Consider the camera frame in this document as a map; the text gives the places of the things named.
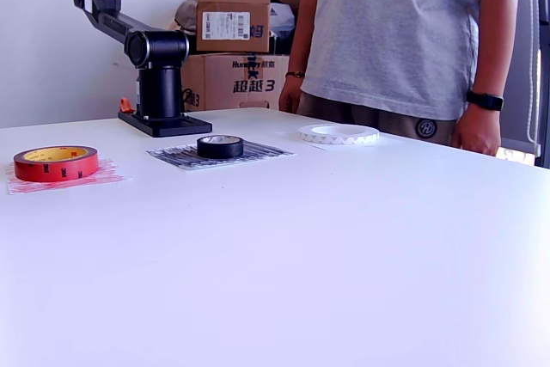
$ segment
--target watch strap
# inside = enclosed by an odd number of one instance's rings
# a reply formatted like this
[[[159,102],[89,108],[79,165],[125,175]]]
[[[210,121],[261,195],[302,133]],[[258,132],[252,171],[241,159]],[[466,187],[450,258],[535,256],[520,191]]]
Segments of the watch strap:
[[[478,107],[482,107],[489,111],[500,112],[504,108],[504,98],[500,96],[487,95],[487,94],[475,94],[472,91],[467,93],[467,101],[473,103]]]

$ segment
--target gray t-shirt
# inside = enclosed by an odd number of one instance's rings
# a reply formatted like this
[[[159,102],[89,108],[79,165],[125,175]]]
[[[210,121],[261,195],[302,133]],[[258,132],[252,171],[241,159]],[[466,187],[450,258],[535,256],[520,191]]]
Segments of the gray t-shirt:
[[[319,0],[302,90],[418,118],[461,117],[480,0]]]

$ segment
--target hand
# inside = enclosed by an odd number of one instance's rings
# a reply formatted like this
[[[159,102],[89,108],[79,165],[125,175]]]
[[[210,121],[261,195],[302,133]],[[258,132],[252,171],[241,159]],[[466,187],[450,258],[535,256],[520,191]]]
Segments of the hand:
[[[278,100],[278,108],[282,112],[296,113],[300,105],[303,79],[288,76],[284,83],[283,92]]]
[[[451,145],[480,154],[495,156],[500,148],[500,112],[471,103],[458,121]]]

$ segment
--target bracelet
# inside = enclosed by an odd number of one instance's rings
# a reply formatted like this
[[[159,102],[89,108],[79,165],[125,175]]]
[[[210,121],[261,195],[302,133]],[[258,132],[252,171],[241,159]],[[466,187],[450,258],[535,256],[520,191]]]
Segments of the bracelet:
[[[287,74],[284,75],[284,77],[289,77],[289,76],[297,77],[298,79],[303,79],[304,77],[306,77],[306,74],[304,72],[287,72]]]

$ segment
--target black tape roll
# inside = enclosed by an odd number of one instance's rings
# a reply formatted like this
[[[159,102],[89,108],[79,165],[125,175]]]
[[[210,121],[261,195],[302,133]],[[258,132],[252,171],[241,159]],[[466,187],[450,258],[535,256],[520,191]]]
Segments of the black tape roll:
[[[244,154],[244,141],[238,137],[215,135],[197,141],[197,155],[206,159],[231,159]]]

